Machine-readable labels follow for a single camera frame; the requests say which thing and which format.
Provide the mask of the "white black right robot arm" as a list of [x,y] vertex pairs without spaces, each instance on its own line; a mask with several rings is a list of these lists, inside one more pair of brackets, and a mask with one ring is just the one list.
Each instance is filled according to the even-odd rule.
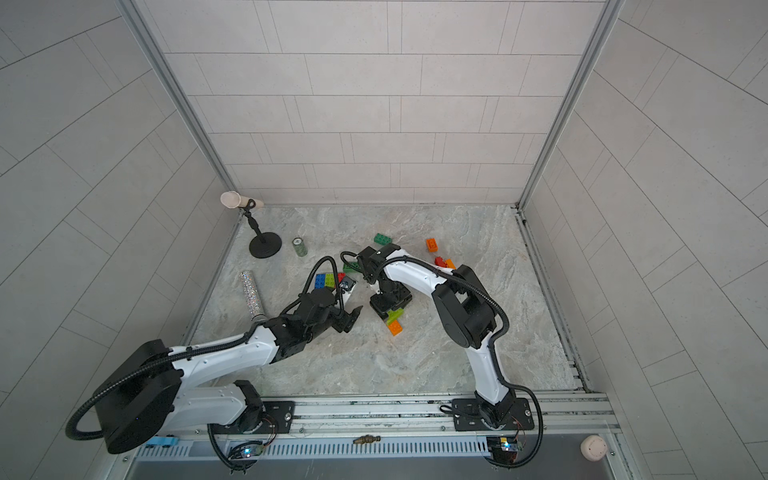
[[487,427],[534,428],[528,401],[515,395],[530,390],[506,380],[495,351],[496,340],[509,329],[509,319],[471,268],[438,267],[393,243],[367,247],[356,254],[356,261],[364,280],[378,289],[370,305],[382,320],[393,320],[394,312],[410,303],[414,291],[432,299],[444,331],[469,359],[477,415]]

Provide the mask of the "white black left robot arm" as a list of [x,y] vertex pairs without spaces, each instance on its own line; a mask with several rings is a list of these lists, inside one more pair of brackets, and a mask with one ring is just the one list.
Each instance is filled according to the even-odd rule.
[[257,315],[241,335],[179,347],[148,341],[75,410],[65,434],[74,441],[101,439],[117,454],[157,434],[200,425],[256,431],[268,411],[253,384],[213,387],[211,381],[285,360],[328,329],[348,333],[360,313],[345,309],[340,291],[323,287],[300,294],[277,317]]

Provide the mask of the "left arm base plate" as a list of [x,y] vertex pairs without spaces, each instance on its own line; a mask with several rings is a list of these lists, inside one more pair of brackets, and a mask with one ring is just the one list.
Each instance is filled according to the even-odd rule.
[[215,435],[287,434],[290,432],[296,404],[293,401],[266,401],[260,410],[248,406],[231,424],[212,424]]

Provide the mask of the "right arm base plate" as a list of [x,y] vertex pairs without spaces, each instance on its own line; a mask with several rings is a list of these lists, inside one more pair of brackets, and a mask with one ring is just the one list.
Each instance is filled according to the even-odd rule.
[[491,404],[481,397],[455,398],[439,407],[458,432],[530,431],[535,429],[534,410],[524,397]]

